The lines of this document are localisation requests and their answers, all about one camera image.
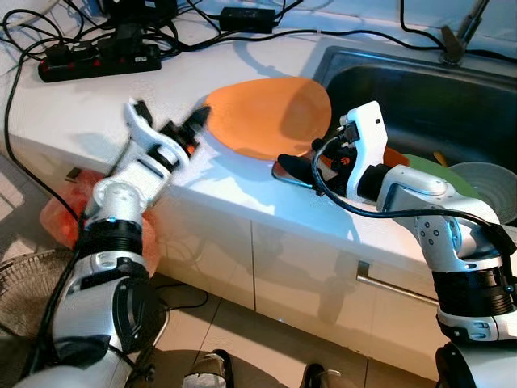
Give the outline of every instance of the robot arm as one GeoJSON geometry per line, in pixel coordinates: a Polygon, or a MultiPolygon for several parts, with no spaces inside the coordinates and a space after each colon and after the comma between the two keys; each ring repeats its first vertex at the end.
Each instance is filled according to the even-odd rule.
{"type": "Polygon", "coordinates": [[[208,114],[208,107],[200,108],[182,126],[169,122],[156,132],[143,102],[124,106],[131,138],[144,152],[95,185],[74,248],[74,270],[53,317],[60,366],[32,374],[19,388],[123,387],[132,361],[159,338],[167,313],[141,256],[141,214],[172,173],[188,165],[208,114]]]}
{"type": "MultiPolygon", "coordinates": [[[[499,223],[486,203],[460,195],[443,179],[401,165],[384,166],[387,137],[377,102],[349,111],[340,123],[342,143],[357,151],[347,197],[373,201],[386,215],[450,209],[499,223]]],[[[442,385],[496,388],[517,382],[517,295],[509,258],[515,245],[508,242],[513,247],[501,251],[483,227],[454,215],[424,212],[394,219],[418,240],[432,271],[437,321],[452,341],[436,355],[442,385]]]]}

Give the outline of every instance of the kitchen counter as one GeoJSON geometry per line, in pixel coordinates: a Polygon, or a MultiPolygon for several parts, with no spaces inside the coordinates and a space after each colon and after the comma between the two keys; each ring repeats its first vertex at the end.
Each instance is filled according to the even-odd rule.
{"type": "MultiPolygon", "coordinates": [[[[187,43],[212,34],[196,15],[183,16],[178,27],[187,43]]],[[[227,42],[198,53],[182,53],[164,61],[162,69],[155,72],[50,84],[39,80],[36,63],[29,61],[11,110],[14,147],[106,171],[128,136],[122,105],[129,97],[144,99],[155,123],[166,118],[180,122],[219,87],[256,78],[311,78],[331,45],[428,61],[436,61],[438,55],[414,52],[367,36],[285,36],[260,43],[227,42]]],[[[468,58],[464,65],[515,75],[511,66],[495,61],[468,58]]],[[[0,78],[2,109],[13,76],[11,71],[0,78]]],[[[205,133],[199,152],[189,168],[174,177],[169,194],[310,236],[352,254],[427,273],[420,247],[409,231],[392,220],[345,213],[325,197],[281,183],[272,178],[271,166],[272,162],[235,154],[205,133]]]]}

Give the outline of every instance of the sink basin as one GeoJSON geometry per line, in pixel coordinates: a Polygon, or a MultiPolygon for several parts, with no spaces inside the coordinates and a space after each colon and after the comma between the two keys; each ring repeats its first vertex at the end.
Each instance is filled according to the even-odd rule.
{"type": "Polygon", "coordinates": [[[329,47],[314,79],[327,90],[332,121],[376,100],[388,145],[450,165],[491,162],[517,172],[517,79],[329,47]]]}

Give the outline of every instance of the cabinet door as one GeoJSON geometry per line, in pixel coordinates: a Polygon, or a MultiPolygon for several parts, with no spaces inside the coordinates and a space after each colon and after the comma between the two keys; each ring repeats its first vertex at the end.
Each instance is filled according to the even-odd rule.
{"type": "MultiPolygon", "coordinates": [[[[379,263],[371,264],[370,276],[436,299],[431,271],[427,276],[401,271],[379,263]]],[[[409,370],[419,376],[438,379],[436,349],[448,342],[436,322],[436,306],[379,289],[376,296],[371,357],[409,370]]]]}
{"type": "Polygon", "coordinates": [[[253,223],[257,311],[369,353],[376,290],[355,280],[359,258],[253,223]]]}
{"type": "Polygon", "coordinates": [[[160,273],[254,309],[249,220],[193,203],[175,188],[153,213],[160,273]]]}

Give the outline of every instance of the metal handle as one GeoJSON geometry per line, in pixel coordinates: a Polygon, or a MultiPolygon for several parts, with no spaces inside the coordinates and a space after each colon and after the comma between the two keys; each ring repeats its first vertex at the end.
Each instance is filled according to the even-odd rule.
{"type": "Polygon", "coordinates": [[[412,297],[417,301],[421,301],[424,303],[428,303],[433,306],[439,306],[439,303],[436,299],[432,297],[427,297],[422,295],[421,293],[415,293],[408,289],[403,289],[402,287],[398,287],[396,285],[391,285],[390,283],[386,283],[385,281],[375,279],[373,277],[368,276],[368,272],[370,270],[370,264],[365,263],[364,261],[359,261],[357,265],[357,275],[355,279],[360,283],[365,283],[366,285],[373,285],[379,289],[387,289],[388,291],[393,291],[394,293],[399,293],[404,295],[405,297],[412,297]]]}

